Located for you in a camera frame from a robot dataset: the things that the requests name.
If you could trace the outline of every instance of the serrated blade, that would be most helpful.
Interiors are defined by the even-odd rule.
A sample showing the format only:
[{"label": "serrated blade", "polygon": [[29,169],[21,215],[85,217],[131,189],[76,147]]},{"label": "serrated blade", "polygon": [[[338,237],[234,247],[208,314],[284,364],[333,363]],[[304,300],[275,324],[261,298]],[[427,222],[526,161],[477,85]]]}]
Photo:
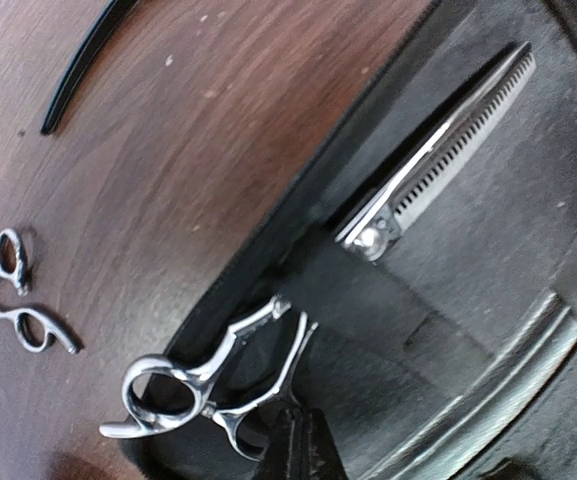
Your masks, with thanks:
[{"label": "serrated blade", "polygon": [[415,223],[472,158],[536,68],[530,44],[512,49],[335,237],[374,261]]}]

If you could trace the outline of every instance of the scissor handle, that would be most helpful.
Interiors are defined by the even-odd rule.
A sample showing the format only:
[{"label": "scissor handle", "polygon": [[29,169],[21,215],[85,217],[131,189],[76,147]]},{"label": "scissor handle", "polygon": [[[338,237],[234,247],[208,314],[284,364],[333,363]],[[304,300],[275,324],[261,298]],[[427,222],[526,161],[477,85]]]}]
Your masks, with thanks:
[{"label": "scissor handle", "polygon": [[299,360],[318,326],[317,323],[309,322],[306,312],[301,312],[290,351],[279,375],[270,388],[244,405],[232,408],[214,408],[206,412],[213,422],[224,429],[230,445],[242,457],[258,462],[264,452],[262,447],[252,445],[239,437],[239,427],[250,412],[277,400],[282,400],[293,407],[301,406],[293,393],[292,380]]},{"label": "scissor handle", "polygon": [[[166,413],[149,407],[137,396],[135,381],[143,375],[165,375],[181,382],[193,396],[192,405],[183,411]],[[137,438],[157,435],[179,428],[201,414],[208,403],[212,383],[201,375],[170,360],[165,355],[146,355],[135,360],[124,375],[121,395],[126,410],[137,422],[107,422],[99,427],[110,438]]]},{"label": "scissor handle", "polygon": [[[31,319],[39,323],[43,329],[41,341],[35,339],[30,332]],[[0,320],[12,322],[19,343],[31,353],[43,352],[55,338],[68,350],[68,353],[74,355],[79,352],[79,346],[59,322],[36,308],[21,307],[12,310],[0,310]]]},{"label": "scissor handle", "polygon": [[[8,240],[15,253],[15,265],[9,265],[4,258],[4,246]],[[24,296],[28,293],[28,258],[21,236],[16,230],[6,228],[0,232],[0,278],[8,280],[17,289],[17,294]]]}]

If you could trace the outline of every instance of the thinning shears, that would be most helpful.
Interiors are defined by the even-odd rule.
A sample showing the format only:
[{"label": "thinning shears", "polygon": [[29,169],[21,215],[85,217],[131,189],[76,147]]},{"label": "thinning shears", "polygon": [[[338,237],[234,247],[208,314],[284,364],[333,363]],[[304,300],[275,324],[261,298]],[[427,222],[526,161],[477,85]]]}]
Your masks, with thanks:
[{"label": "thinning shears", "polygon": [[[231,324],[215,353],[203,365],[187,367],[164,355],[146,355],[137,359],[128,368],[121,391],[132,420],[104,423],[99,427],[101,434],[110,438],[158,435],[179,428],[202,415],[225,430],[228,441],[237,453],[249,460],[258,461],[263,449],[244,442],[238,435],[239,427],[250,412],[267,403],[282,400],[299,406],[292,392],[292,377],[317,324],[310,323],[305,312],[299,314],[296,333],[286,360],[272,386],[257,398],[242,405],[222,407],[211,401],[210,395],[228,360],[246,344],[246,339],[264,325],[281,318],[290,308],[290,303],[275,296],[253,314]],[[133,384],[142,375],[151,374],[179,380],[192,393],[192,405],[179,413],[163,413],[148,407],[135,393]]]},{"label": "thinning shears", "polygon": [[[12,260],[8,261],[4,258],[4,247],[7,241],[14,250],[14,265],[11,263]],[[11,228],[0,233],[0,278],[12,283],[20,297],[25,296],[30,290],[26,249],[19,234]],[[41,341],[37,341],[30,332],[31,318],[43,328]],[[0,320],[12,322],[19,343],[29,352],[43,352],[54,338],[57,338],[69,353],[74,355],[79,351],[79,347],[59,321],[35,307],[0,309]]]}]

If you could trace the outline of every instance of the hair cutting scissors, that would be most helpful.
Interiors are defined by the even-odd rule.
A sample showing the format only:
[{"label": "hair cutting scissors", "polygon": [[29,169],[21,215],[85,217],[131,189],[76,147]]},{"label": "hair cutting scissors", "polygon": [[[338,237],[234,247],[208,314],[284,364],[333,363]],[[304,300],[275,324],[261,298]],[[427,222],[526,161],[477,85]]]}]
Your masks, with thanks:
[{"label": "hair cutting scissors", "polygon": [[[14,265],[4,258],[6,241],[9,241],[13,247]],[[30,290],[26,250],[19,234],[11,228],[7,228],[0,233],[0,278],[12,283],[20,297],[26,295]],[[43,339],[41,342],[35,340],[30,333],[30,318],[35,319],[43,328]],[[50,346],[53,338],[57,338],[69,353],[75,354],[79,351],[77,344],[59,322],[37,308],[0,309],[0,320],[12,322],[19,343],[29,352],[43,352]]]},{"label": "hair cutting scissors", "polygon": [[[281,318],[290,303],[275,296],[265,306],[248,317],[231,324],[213,356],[203,365],[186,367],[164,355],[146,355],[128,368],[122,385],[122,399],[132,419],[108,422],[99,427],[110,438],[138,438],[157,435],[179,428],[198,415],[211,419],[222,427],[233,449],[245,458],[258,461],[263,449],[247,444],[238,436],[239,426],[253,410],[270,402],[283,400],[298,406],[292,392],[292,377],[316,323],[310,323],[305,312],[299,314],[297,331],[290,351],[272,386],[257,398],[235,407],[221,407],[210,400],[220,374],[229,359],[246,344],[246,339],[259,328]],[[173,377],[184,384],[193,395],[192,405],[179,413],[163,413],[149,408],[134,392],[133,384],[142,375],[159,374]]]}]

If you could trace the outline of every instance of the wooden table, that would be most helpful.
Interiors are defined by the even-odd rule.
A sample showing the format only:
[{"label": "wooden table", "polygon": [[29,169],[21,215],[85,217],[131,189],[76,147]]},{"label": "wooden table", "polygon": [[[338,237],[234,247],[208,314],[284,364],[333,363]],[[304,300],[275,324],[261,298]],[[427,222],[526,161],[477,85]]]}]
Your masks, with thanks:
[{"label": "wooden table", "polygon": [[140,477],[97,433],[125,415],[124,369],[164,348],[426,2],[143,2],[40,137],[105,4],[0,0],[0,230],[32,238],[30,300],[85,345],[31,355],[0,324],[0,480]]}]

